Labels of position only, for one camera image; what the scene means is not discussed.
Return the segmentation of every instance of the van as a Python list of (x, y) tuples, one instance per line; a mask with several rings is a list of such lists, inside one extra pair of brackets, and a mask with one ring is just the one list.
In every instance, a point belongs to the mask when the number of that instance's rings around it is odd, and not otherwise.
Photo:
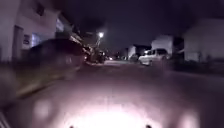
[(152, 65), (153, 62), (163, 61), (167, 59), (169, 59), (168, 52), (165, 49), (158, 48), (145, 51), (138, 60), (143, 65)]

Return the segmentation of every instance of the building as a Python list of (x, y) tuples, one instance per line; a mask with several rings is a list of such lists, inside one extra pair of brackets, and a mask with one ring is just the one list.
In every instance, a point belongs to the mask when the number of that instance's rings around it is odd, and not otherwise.
[(224, 20), (201, 20), (183, 37), (186, 61), (205, 62), (209, 59), (224, 59)]
[(1, 60), (20, 59), (22, 50), (53, 38), (58, 14), (50, 0), (1, 1)]
[(68, 38), (76, 43), (81, 43), (82, 39), (73, 32), (74, 25), (70, 23), (63, 14), (59, 14), (56, 23), (56, 38)]
[(145, 45), (132, 45), (128, 48), (128, 60), (131, 60), (132, 57), (139, 57), (145, 50), (150, 50), (151, 46)]
[(181, 37), (161, 35), (152, 41), (151, 46), (152, 49), (165, 49), (170, 55), (184, 54), (184, 39)]

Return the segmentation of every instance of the road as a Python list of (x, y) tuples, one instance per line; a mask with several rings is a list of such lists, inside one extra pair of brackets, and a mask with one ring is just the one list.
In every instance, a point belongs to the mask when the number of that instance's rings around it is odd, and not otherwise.
[(84, 66), (6, 109), (12, 128), (221, 128), (224, 79), (127, 62)]

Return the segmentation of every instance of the dark sky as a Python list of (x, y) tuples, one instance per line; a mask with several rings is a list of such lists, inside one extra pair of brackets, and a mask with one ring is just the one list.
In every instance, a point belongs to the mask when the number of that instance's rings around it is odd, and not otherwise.
[(85, 17), (105, 21), (102, 45), (120, 49), (150, 44), (160, 34), (182, 35), (201, 18), (221, 18), (221, 0), (61, 0), (61, 9), (78, 24)]

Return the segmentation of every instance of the parked car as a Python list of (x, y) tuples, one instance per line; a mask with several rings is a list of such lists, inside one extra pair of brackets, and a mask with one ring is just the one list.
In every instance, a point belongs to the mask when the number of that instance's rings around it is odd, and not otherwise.
[(142, 56), (139, 57), (139, 62), (144, 65), (152, 65), (154, 62), (164, 61), (169, 59), (168, 52), (165, 49), (154, 49), (145, 51)]
[(29, 50), (25, 61), (29, 65), (80, 65), (85, 60), (83, 46), (68, 39), (50, 39)]

